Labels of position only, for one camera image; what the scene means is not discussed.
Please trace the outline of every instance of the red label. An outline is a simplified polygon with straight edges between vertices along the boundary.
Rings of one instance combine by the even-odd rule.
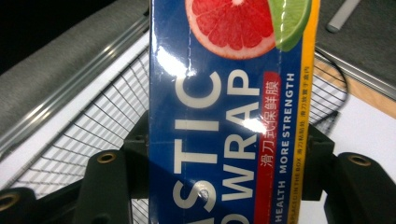
[[[269,223],[270,220],[279,116],[280,82],[278,73],[264,73],[264,81],[262,83],[262,124],[265,127],[265,132],[260,137],[254,223]]]

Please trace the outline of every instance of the wire rack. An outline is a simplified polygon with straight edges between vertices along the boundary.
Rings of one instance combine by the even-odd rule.
[[[323,55],[317,55],[315,65],[310,123],[327,133],[335,123],[336,111],[347,99],[347,83]],[[102,150],[119,149],[148,109],[149,42],[6,187],[31,188],[40,198],[80,180],[89,157]],[[132,204],[134,223],[149,223],[148,200],[133,200]]]

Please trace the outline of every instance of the lime slice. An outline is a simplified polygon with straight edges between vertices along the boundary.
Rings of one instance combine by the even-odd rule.
[[[311,13],[311,0],[269,0],[276,47],[289,51],[303,35]]]

